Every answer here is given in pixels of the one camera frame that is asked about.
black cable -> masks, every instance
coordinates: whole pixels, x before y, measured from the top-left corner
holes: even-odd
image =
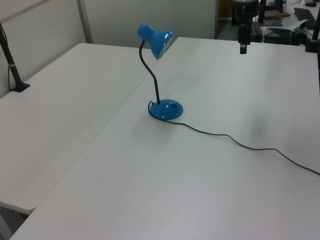
[[[313,172],[313,173],[315,173],[315,174],[318,174],[318,175],[320,176],[320,172],[317,172],[317,171],[315,171],[315,170],[312,170],[312,169],[310,169],[310,168],[307,168],[307,167],[305,167],[305,166],[302,166],[302,165],[294,162],[293,160],[291,160],[290,158],[288,158],[287,156],[285,156],[282,152],[280,152],[280,151],[279,151],[278,149],[276,149],[276,148],[253,148],[253,147],[245,146],[245,145],[239,143],[238,141],[234,140],[234,139],[233,139],[231,136],[229,136],[228,134],[215,134],[215,133],[210,133],[210,132],[206,132],[206,131],[201,131],[201,130],[195,129],[194,127],[189,126],[189,125],[187,125],[187,124],[185,124],[185,123],[158,119],[158,118],[156,118],[154,115],[152,115],[152,113],[150,112],[150,104],[153,105],[154,102],[153,102],[153,101],[150,101],[150,102],[149,102],[149,104],[148,104],[148,112],[149,112],[150,116],[152,116],[153,118],[155,118],[155,119],[157,119],[157,120],[160,120],[160,121],[166,122],[166,123],[170,123],[170,124],[183,125],[183,126],[185,126],[185,127],[188,127],[188,128],[190,128],[190,129],[198,132],[198,133],[201,133],[201,134],[207,134],[207,135],[217,136],[217,137],[222,137],[222,136],[228,137],[228,138],[230,138],[232,141],[234,141],[236,144],[238,144],[239,146],[241,146],[241,147],[243,147],[243,148],[246,148],[246,149],[250,149],[250,150],[254,150],[254,151],[265,151],[265,150],[277,151],[279,154],[281,154],[283,157],[285,157],[286,159],[288,159],[290,162],[294,163],[295,165],[297,165],[297,166],[299,166],[299,167],[301,167],[301,168],[304,168],[304,169],[306,169],[306,170],[309,170],[309,171],[311,171],[311,172]]]
[[[9,92],[11,92],[10,88],[10,67],[8,66],[8,87],[9,87]]]
[[[297,33],[307,33],[307,34],[310,34],[312,36],[312,34],[310,32],[308,32],[308,31],[298,30],[298,31],[295,32],[295,34],[297,34]]]

white desk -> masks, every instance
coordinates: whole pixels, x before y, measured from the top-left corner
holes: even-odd
[[[79,44],[0,99],[0,206],[30,214],[147,74],[137,48]]]
[[[294,14],[295,13],[295,10],[294,8],[301,8],[301,9],[308,9],[310,10],[310,12],[312,13],[313,17],[315,19],[317,19],[317,16],[318,16],[318,11],[319,11],[319,7],[320,7],[320,3],[318,2],[316,4],[316,7],[309,7],[309,6],[305,6],[305,1],[303,3],[296,3],[296,4],[291,4],[290,1],[287,1],[287,4],[284,4],[283,5],[283,11],[284,12],[287,12],[290,14],[290,16],[287,16],[287,17],[283,17],[281,18],[281,21],[282,21],[282,25],[284,27],[287,27],[287,26],[290,26],[292,24],[295,24],[297,22],[299,22],[297,16]],[[311,34],[314,33],[313,30],[309,30],[309,29],[301,29],[302,31],[307,31]]]
[[[315,54],[252,43],[240,55],[234,41],[178,38],[153,70],[160,98],[183,104],[176,121],[320,171]],[[150,76],[12,240],[319,239],[318,175],[157,121],[149,100]]]

power cord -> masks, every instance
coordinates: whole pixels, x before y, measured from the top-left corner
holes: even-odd
[[[6,44],[8,44],[7,35],[6,35],[6,32],[5,32],[4,28],[2,27],[1,23],[0,23],[0,30],[1,30],[2,34],[4,35]],[[11,88],[10,88],[10,67],[9,67],[9,65],[8,65],[8,87],[9,87],[9,91],[11,92]]]
[[[239,146],[241,146],[241,147],[243,147],[243,148],[245,148],[245,149],[250,149],[250,150],[254,150],[254,151],[266,151],[266,150],[276,151],[276,152],[278,152],[280,155],[282,155],[283,157],[285,157],[286,159],[288,159],[290,162],[294,163],[295,165],[297,165],[297,166],[299,166],[299,167],[301,167],[301,168],[303,168],[303,169],[306,169],[306,170],[308,170],[308,171],[311,171],[311,172],[313,172],[313,173],[315,173],[315,174],[318,174],[318,175],[320,176],[320,172],[317,172],[317,171],[315,171],[315,170],[312,170],[312,169],[310,169],[310,168],[307,168],[307,167],[305,167],[305,166],[302,166],[302,165],[294,162],[293,160],[291,160],[290,158],[288,158],[286,155],[284,155],[282,152],[280,152],[280,151],[279,151],[278,149],[276,149],[276,148],[253,148],[253,147],[245,146],[245,145],[239,143],[238,141],[234,140],[234,139],[233,139],[231,136],[229,136],[228,134],[215,134],[215,133],[210,133],[210,132],[198,130],[198,129],[196,129],[196,128],[192,127],[192,126],[189,126],[189,125],[187,125],[187,124],[185,124],[185,123],[182,123],[182,122],[174,122],[174,121],[168,121],[168,120],[158,119],[158,118],[156,118],[154,115],[152,115],[152,113],[150,112],[150,105],[153,105],[153,104],[155,104],[153,101],[150,101],[150,102],[149,102],[149,104],[148,104],[148,112],[149,112],[150,116],[152,116],[153,118],[155,118],[155,119],[157,119],[157,120],[160,120],[160,121],[162,121],[162,122],[166,122],[166,123],[169,123],[169,124],[182,125],[182,126],[185,126],[185,127],[187,127],[187,128],[190,128],[190,129],[192,129],[192,130],[194,130],[194,131],[196,131],[196,132],[198,132],[198,133],[201,133],[201,134],[207,134],[207,135],[216,136],[216,137],[228,137],[228,138],[230,138],[232,141],[234,141],[236,144],[238,144]]]
[[[11,88],[10,88],[10,67],[8,66],[8,87],[9,87],[9,92],[11,92]]]

blue lamp shade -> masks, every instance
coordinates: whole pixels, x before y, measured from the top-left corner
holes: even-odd
[[[138,35],[149,43],[151,51],[156,59],[160,59],[176,40],[173,32],[156,31],[148,24],[142,24],[138,28]]]

lamp base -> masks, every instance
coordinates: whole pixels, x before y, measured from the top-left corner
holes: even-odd
[[[24,90],[26,90],[28,87],[30,87],[30,84],[28,83],[23,83],[19,88],[17,88],[16,86],[14,88],[11,89],[12,92],[17,92],[17,93],[21,93]]]
[[[171,120],[176,119],[183,113],[184,109],[182,105],[172,99],[162,99],[160,104],[153,103],[150,107],[151,115],[159,120]]]

